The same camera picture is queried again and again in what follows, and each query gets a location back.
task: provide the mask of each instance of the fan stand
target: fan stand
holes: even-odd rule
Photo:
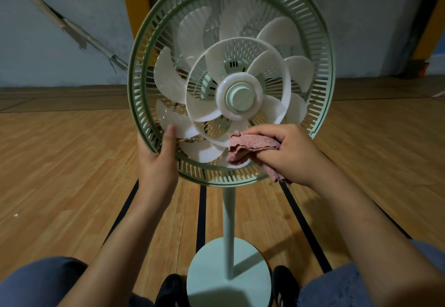
[[[270,271],[263,256],[245,240],[235,238],[236,188],[223,188],[224,237],[204,245],[187,275],[191,307],[267,307]]]

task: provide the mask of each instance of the cleaning rag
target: cleaning rag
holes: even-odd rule
[[[235,133],[230,137],[229,154],[227,155],[226,161],[238,165],[246,162],[250,158],[258,164],[274,182],[283,181],[291,184],[291,181],[280,175],[267,164],[262,163],[256,157],[256,154],[260,151],[268,149],[279,150],[280,147],[280,142],[268,136]]]

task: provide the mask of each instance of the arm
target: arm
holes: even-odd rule
[[[124,219],[59,307],[127,306],[154,231],[178,182],[174,127],[167,128],[160,155],[140,136],[139,191]]]
[[[244,133],[281,141],[279,151],[266,150],[257,157],[327,201],[375,305],[443,305],[442,273],[342,169],[318,150],[304,129],[296,125],[260,125]]]

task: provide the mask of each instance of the forearm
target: forearm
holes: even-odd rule
[[[326,165],[315,190],[325,198],[376,305],[412,289],[443,284],[442,274],[338,167]]]
[[[59,306],[127,306],[160,217],[132,205]]]

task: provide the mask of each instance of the person's left arm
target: person's left arm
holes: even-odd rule
[[[178,182],[175,128],[164,132],[161,153],[138,135],[139,190],[127,214],[59,307],[127,306],[148,246]]]

